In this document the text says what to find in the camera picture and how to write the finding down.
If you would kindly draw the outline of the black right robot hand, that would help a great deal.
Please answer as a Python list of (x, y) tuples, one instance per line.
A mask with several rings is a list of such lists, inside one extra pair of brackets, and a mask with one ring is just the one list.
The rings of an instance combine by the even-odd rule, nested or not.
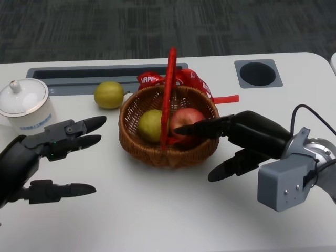
[(230, 143), (242, 148), (234, 157), (210, 171), (210, 182), (221, 181), (234, 174), (241, 176), (259, 168), (264, 161), (280, 159), (291, 139), (290, 132), (284, 127), (252, 111), (205, 119), (178, 127), (173, 132), (206, 139), (228, 137)]

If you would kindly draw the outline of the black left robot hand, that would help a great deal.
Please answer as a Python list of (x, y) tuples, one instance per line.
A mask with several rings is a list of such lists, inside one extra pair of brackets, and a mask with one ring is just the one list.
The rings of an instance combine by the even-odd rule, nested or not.
[(106, 120), (105, 116), (78, 122), (66, 120), (45, 127), (42, 133), (16, 137), (1, 152), (1, 207), (17, 200), (43, 204), (95, 193), (94, 186), (80, 183), (58, 185), (52, 180), (35, 180), (28, 188), (24, 185), (39, 169), (41, 158), (57, 161), (70, 152), (97, 144), (101, 136), (92, 132), (102, 127)]

